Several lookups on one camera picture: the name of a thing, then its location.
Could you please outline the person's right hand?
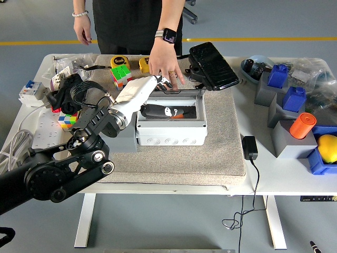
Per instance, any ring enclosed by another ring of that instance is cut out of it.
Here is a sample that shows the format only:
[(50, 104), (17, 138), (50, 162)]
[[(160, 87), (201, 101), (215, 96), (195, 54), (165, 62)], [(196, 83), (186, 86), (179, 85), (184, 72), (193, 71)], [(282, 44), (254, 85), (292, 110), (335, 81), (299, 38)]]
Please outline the person's right hand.
[(87, 15), (74, 18), (74, 31), (81, 44), (91, 44), (91, 21)]

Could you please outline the person's left hand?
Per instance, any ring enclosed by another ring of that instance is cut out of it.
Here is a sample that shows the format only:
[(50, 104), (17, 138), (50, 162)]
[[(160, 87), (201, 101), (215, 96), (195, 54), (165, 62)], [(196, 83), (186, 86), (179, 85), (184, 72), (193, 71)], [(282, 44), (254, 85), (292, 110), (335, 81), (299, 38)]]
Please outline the person's left hand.
[(185, 79), (179, 67), (176, 51), (173, 44), (164, 41), (160, 37), (154, 39), (154, 44), (149, 57), (149, 69), (151, 75), (161, 75), (170, 80), (173, 89), (177, 89), (177, 79), (185, 84)]

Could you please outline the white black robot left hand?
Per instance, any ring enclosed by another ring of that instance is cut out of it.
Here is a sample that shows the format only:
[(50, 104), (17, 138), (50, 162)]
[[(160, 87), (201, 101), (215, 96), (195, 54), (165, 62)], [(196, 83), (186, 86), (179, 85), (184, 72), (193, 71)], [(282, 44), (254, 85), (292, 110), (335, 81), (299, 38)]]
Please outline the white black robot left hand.
[(169, 88), (173, 87), (167, 78), (156, 75), (131, 80), (127, 83), (115, 99), (115, 103), (109, 107), (109, 113), (120, 121), (118, 125), (121, 129), (128, 126), (132, 114), (141, 108), (156, 87), (164, 90), (164, 84)]

